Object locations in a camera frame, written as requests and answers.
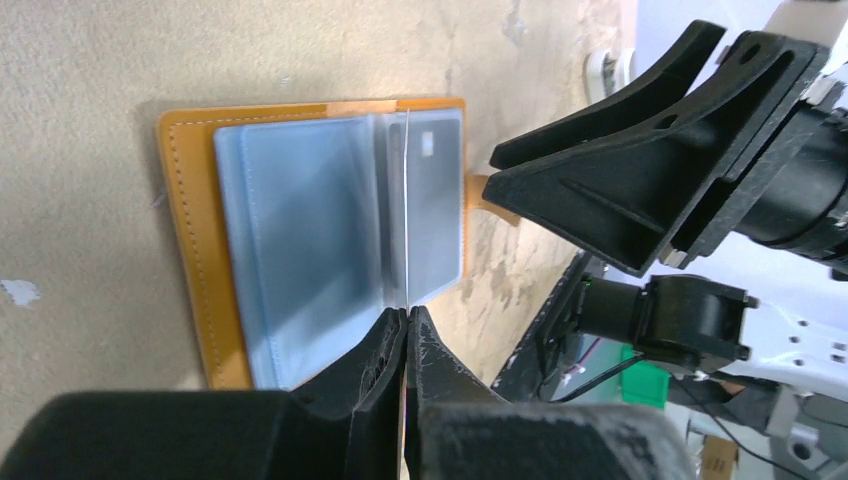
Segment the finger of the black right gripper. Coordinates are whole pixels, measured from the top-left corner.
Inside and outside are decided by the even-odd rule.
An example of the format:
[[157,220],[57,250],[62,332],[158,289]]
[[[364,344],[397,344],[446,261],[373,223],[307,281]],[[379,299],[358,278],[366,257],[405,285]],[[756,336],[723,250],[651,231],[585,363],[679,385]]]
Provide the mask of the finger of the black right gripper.
[[672,106],[608,136],[493,167],[483,196],[641,276],[710,186],[743,172],[828,57],[819,44],[747,31]]
[[611,96],[567,117],[497,145],[498,170],[569,149],[635,126],[682,99],[726,29],[695,20],[647,71]]

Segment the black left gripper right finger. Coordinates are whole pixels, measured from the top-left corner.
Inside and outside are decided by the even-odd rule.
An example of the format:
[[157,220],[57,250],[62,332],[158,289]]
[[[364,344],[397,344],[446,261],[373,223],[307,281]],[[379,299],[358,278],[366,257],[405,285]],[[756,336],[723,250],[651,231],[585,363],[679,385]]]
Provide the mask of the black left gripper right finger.
[[660,413],[626,404],[510,403],[408,314],[404,458],[413,479],[693,479]]

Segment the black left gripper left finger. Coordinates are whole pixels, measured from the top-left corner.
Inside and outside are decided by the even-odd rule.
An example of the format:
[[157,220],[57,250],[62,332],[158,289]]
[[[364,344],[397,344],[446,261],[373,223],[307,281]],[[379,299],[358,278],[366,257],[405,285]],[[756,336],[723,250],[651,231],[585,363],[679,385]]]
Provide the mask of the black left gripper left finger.
[[387,309],[292,391],[77,392],[45,404],[5,479],[395,479],[407,315]]

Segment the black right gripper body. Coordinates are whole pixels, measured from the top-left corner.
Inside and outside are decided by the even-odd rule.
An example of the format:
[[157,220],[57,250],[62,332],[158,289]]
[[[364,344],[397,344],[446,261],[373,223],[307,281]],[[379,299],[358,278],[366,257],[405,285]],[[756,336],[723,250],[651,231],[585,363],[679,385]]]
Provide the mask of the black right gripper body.
[[684,269],[732,232],[847,276],[846,85],[819,79],[737,177],[715,181],[662,252]]

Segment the orange leather card holder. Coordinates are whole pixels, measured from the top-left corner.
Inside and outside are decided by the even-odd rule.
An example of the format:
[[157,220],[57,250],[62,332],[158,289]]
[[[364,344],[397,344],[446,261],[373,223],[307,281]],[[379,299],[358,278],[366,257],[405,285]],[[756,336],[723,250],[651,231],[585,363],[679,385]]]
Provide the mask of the orange leather card holder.
[[466,109],[461,97],[219,107],[164,112],[155,131],[208,386],[252,390],[221,203],[213,135],[219,128],[401,111]]

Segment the black credit card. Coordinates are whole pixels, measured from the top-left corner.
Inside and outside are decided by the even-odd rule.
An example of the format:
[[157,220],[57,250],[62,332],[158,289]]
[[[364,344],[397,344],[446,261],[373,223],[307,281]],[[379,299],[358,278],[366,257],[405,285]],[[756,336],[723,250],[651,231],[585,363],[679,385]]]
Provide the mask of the black credit card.
[[401,159],[401,213],[402,213],[402,259],[403,259],[403,303],[408,314],[411,310],[409,273],[409,208],[408,208],[408,151],[410,110],[404,114],[403,148]]

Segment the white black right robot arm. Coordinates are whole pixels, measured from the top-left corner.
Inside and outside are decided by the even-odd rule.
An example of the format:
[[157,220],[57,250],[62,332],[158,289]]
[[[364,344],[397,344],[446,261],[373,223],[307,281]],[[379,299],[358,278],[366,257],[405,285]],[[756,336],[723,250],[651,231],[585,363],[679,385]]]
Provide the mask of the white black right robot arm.
[[675,372],[750,358],[743,290],[685,274],[731,232],[847,269],[847,115],[839,86],[802,99],[824,47],[748,31],[705,82],[721,26],[695,21],[643,75],[610,97],[499,144],[483,198],[634,276],[587,281],[582,331],[630,344]]

